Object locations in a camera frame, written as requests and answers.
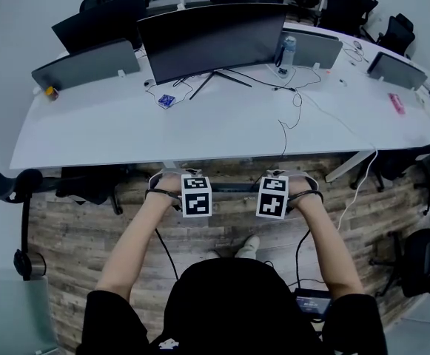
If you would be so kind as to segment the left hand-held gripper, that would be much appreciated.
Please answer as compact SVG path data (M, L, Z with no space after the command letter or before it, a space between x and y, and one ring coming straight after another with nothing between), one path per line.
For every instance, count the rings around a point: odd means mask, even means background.
M157 187L165 174L179 176L181 192L176 194ZM173 208L182 212L183 217L210 217L212 215L212 187L207 176L200 169L162 169L149 179L148 192L169 196Z

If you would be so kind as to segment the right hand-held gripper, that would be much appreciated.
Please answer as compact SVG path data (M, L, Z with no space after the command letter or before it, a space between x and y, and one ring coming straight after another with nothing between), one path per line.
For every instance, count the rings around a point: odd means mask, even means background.
M309 188L303 192L291 194L289 182L300 179L304 179L309 184ZM289 204L308 195L322 197L318 182L306 172L268 170L267 176L262 177L259 184L256 216L283 220L285 215L293 210Z

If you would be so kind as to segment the black keyboard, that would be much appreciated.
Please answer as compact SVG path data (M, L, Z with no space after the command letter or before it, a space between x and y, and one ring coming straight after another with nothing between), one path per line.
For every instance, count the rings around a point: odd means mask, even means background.
M213 193L258 193L258 183L213 183Z

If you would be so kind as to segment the person's right forearm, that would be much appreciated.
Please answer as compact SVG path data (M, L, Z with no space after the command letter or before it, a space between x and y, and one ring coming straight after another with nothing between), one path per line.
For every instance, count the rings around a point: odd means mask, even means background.
M348 294L364 294L352 256L320 197L305 195L293 206L303 215L312 234L320 273L332 297L336 300Z

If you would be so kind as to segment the person's left forearm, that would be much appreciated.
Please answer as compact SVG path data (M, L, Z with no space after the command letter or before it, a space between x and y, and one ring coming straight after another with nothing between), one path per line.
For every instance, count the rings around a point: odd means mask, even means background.
M106 261L96 288L130 299L156 227L172 205L168 195L150 192Z

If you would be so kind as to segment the person's right hand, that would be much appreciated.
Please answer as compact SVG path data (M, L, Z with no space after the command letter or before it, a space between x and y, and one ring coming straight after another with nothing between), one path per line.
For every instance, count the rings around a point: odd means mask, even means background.
M297 200L301 197L314 195L311 180L305 176L292 176L289 178L289 199Z

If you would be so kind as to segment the person's left hand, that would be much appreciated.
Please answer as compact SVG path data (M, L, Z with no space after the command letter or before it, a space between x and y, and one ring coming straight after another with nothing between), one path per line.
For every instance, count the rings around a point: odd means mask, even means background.
M160 178L152 188L164 190L166 192L171 192L174 195L180 195L181 194L181 175L175 174L173 172L160 174Z

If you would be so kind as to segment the black device with screen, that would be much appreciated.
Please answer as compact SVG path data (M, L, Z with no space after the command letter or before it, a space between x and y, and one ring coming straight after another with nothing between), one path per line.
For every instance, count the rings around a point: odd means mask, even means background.
M293 292L300 310L310 320L324 320L332 304L332 297L328 291L296 288Z

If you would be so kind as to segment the clear water bottle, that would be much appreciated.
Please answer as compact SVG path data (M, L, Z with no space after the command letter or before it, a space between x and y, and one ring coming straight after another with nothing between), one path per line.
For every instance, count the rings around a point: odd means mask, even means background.
M296 38L288 35L283 40L280 52L275 60L277 74L280 78L287 78L291 72L296 53Z

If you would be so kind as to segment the grey desk divider panel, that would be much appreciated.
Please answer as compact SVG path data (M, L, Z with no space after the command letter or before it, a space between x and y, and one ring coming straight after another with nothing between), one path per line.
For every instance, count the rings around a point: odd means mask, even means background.
M34 81L42 88L58 91L138 72L140 66L131 43L125 39L78 51L50 62L31 72Z
M284 29L275 53L276 61L282 52L284 40L290 36L296 40L293 58L293 65L296 67L313 67L315 64L319 64L321 69L331 69L343 47L343 43L338 37L305 30Z
M412 90L419 89L427 79L422 70L383 52L375 56L367 74L375 80Z

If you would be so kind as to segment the pink packet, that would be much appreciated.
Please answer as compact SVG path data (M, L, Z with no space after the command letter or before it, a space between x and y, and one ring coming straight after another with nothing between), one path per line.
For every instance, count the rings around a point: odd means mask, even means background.
M399 115L405 115L406 114L405 107L404 107L402 101L400 100L399 95L397 95L395 93L389 93L388 97L389 97L391 103L393 104L396 112Z

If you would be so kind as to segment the flat black monitor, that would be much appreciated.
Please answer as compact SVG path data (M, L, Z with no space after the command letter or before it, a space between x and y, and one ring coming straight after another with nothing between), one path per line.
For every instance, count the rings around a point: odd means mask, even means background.
M120 39L142 46L138 21L147 16L144 0L112 0L82 11L52 26L68 53Z

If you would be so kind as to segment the cluster of black office chairs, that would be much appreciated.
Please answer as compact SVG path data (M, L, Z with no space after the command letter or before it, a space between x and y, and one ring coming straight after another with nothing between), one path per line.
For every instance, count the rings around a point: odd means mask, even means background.
M294 1L299 8L313 8L320 0ZM326 0L326 7L321 10L316 25L358 37L360 28L367 23L370 12L377 5L377 0ZM414 25L399 13L389 18L386 32L380 33L374 43L404 56L414 40Z

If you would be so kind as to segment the frosted glass panel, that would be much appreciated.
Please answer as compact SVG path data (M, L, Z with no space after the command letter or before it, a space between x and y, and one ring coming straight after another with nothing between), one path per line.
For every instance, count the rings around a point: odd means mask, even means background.
M47 355L57 350L47 279L0 280L0 355Z

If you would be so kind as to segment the steel cylinder post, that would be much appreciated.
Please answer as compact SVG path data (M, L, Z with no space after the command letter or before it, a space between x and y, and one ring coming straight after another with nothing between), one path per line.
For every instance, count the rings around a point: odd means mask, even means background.
M23 252L18 249L14 254L13 264L23 281L36 280L47 273L45 259L37 252Z

